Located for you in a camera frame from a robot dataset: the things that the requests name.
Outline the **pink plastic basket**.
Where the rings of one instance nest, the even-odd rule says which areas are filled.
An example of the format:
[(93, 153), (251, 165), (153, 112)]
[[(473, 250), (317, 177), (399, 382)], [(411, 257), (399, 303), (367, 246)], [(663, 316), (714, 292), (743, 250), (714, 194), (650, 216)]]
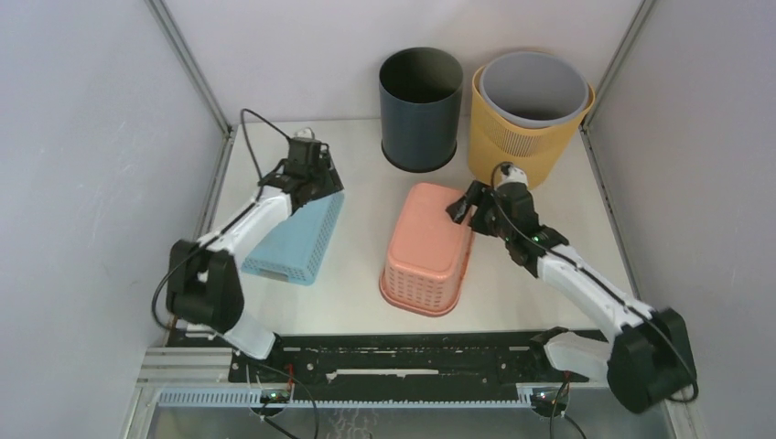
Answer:
[(462, 190), (427, 182), (410, 189), (379, 278), (386, 302), (431, 317), (458, 304), (474, 235), (447, 208), (463, 196)]

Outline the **blue plastic basket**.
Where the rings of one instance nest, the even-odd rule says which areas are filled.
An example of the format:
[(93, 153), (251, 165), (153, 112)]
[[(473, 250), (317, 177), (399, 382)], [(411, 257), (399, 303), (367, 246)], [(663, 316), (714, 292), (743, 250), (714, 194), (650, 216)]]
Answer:
[(291, 284), (313, 284), (344, 200), (345, 194), (337, 192), (307, 203), (254, 247), (241, 271)]

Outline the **grey bin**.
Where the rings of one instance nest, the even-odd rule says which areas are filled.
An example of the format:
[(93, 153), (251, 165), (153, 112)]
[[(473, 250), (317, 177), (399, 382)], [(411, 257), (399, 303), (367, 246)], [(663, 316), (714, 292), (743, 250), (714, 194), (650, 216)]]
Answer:
[(593, 92), (582, 73), (556, 55), (518, 50), (486, 64), (475, 85), (488, 107), (526, 129), (567, 123), (587, 108)]

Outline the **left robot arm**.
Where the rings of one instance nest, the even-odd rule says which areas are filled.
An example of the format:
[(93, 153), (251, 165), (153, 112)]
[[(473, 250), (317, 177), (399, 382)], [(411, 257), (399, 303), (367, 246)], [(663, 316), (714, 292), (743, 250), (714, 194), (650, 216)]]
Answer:
[(262, 380), (279, 379), (286, 357), (273, 347), (275, 332), (246, 311), (239, 270), (250, 252), (280, 224), (311, 202), (343, 191), (329, 145), (292, 137), (287, 156), (260, 177), (244, 206), (218, 229), (170, 250), (165, 289), (167, 311), (207, 327), (243, 354)]

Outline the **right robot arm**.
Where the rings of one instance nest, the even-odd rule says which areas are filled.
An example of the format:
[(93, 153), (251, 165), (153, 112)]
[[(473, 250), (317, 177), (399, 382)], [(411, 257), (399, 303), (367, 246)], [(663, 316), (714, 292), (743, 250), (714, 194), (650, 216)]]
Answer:
[(545, 331), (528, 358), (537, 379), (553, 380), (563, 371), (604, 382), (633, 413), (663, 401), (697, 399), (697, 371), (682, 316), (629, 298), (604, 279), (563, 234), (541, 223), (524, 183), (489, 187), (474, 181), (446, 213), (456, 224), (501, 239), (514, 263), (560, 292), (603, 335), (596, 340), (562, 327)]

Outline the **dark blue cylindrical bin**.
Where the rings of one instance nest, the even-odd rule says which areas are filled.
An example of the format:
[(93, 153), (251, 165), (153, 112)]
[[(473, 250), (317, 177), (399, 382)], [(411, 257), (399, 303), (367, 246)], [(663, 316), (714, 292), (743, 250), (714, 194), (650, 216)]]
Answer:
[(400, 50), (379, 69), (381, 149), (393, 166), (428, 173), (445, 166), (458, 147), (464, 73), (444, 50)]

